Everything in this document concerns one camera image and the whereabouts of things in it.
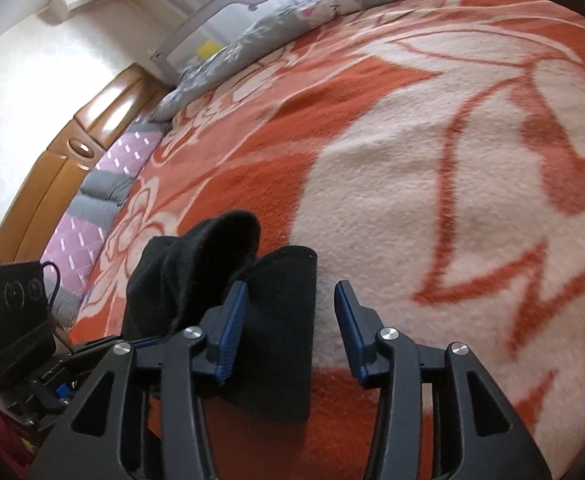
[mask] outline black cloth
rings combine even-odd
[[[265,420],[309,416],[317,255],[286,246],[256,259],[260,226],[230,211],[181,237],[149,241],[128,281],[123,336],[170,336],[223,303],[235,280],[250,303],[232,377],[221,397]]]

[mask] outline metal screw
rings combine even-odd
[[[204,335],[204,331],[200,326],[189,326],[184,330],[184,335],[188,339],[198,339]]]
[[[386,341],[392,341],[399,337],[399,330],[392,328],[391,326],[387,326],[386,328],[379,330],[379,335],[381,335],[381,338],[385,339]]]
[[[450,350],[456,355],[466,355],[469,352],[469,348],[465,343],[456,342],[450,345]]]
[[[130,343],[127,343],[125,341],[119,341],[112,347],[112,351],[117,355],[125,355],[130,350],[132,350],[132,346],[130,346]]]

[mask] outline headboard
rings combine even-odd
[[[0,224],[0,264],[42,257],[88,172],[169,90],[133,64],[69,120],[35,162]]]

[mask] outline floral pattern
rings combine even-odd
[[[343,278],[418,342],[469,343],[566,470],[585,441],[584,18],[545,0],[408,0],[332,20],[202,96],[141,173],[74,338],[119,330],[150,237],[230,208],[260,218],[262,253],[304,244],[320,267],[304,446],[210,403],[222,478],[363,475],[375,406],[347,378]],[[296,457],[285,472],[279,452]],[[263,471],[243,475],[246,457]]]

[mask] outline cable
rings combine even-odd
[[[52,314],[52,306],[54,305],[54,300],[57,299],[57,293],[58,293],[59,288],[61,286],[61,271],[59,270],[59,267],[57,266],[57,264],[55,262],[42,263],[43,269],[45,269],[48,266],[51,266],[55,270],[55,272],[57,273],[57,283],[55,283],[54,290],[52,292],[52,295],[50,296],[50,300],[48,300],[48,302],[49,302],[48,310]]]
[[[42,263],[42,269],[45,269],[48,266],[51,266],[55,270],[55,272],[57,273],[57,283],[55,283],[55,285],[54,285],[54,290],[52,291],[52,294],[50,295],[50,300],[48,300],[48,313],[50,314],[50,318],[54,321],[55,325],[57,325],[57,328],[59,330],[62,330],[63,331],[63,327],[55,319],[54,314],[52,313],[52,307],[54,306],[54,300],[57,299],[57,293],[59,292],[59,288],[61,286],[61,271],[59,270],[59,267],[57,266],[57,264],[55,262],[44,262],[44,263]],[[55,330],[54,336],[57,339],[57,341],[59,341],[61,344],[63,344],[63,346],[65,346],[68,349],[68,351],[71,354],[74,354],[75,353],[75,351],[73,350],[72,346],[68,345],[68,343],[66,343],[64,341],[64,338],[61,337],[57,333],[57,330]]]

